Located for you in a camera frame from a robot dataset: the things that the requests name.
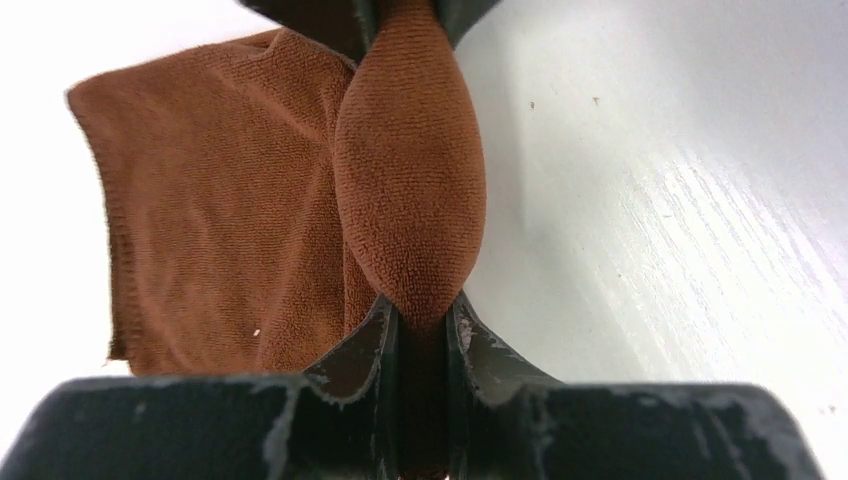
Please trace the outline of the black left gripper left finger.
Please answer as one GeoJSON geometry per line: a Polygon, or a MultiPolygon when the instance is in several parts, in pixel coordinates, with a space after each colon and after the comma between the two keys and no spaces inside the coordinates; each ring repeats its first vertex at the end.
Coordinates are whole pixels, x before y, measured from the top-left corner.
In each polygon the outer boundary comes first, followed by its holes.
{"type": "Polygon", "coordinates": [[[35,408],[5,479],[394,479],[399,314],[366,319],[300,373],[100,377],[35,408]]]}

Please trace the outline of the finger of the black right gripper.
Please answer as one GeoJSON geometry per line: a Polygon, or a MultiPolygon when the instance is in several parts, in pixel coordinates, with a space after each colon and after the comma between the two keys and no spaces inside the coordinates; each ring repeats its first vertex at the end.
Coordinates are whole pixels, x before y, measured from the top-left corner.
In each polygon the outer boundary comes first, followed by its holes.
{"type": "Polygon", "coordinates": [[[360,63],[377,33],[378,1],[240,0],[247,9],[360,63]]]}
{"type": "Polygon", "coordinates": [[[456,48],[469,30],[499,3],[500,0],[435,0],[434,7],[451,47],[456,48]]]}

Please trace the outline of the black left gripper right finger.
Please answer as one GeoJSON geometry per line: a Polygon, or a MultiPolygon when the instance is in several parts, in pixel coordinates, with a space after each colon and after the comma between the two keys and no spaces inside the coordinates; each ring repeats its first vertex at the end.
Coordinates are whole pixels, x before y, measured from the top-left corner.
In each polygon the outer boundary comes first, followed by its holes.
{"type": "Polygon", "coordinates": [[[446,316],[453,479],[818,479],[794,418],[750,384],[570,384],[465,295],[446,316]]]}

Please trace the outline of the brown towel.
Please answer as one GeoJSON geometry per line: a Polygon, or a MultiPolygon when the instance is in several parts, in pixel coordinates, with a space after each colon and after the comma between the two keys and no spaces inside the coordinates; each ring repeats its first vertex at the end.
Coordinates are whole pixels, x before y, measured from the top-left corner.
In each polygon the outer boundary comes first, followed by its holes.
{"type": "Polygon", "coordinates": [[[478,123],[429,1],[353,65],[286,28],[66,94],[101,177],[109,356],[136,375],[301,370],[379,294],[404,320],[400,475],[446,475],[443,316],[481,248],[478,123]]]}

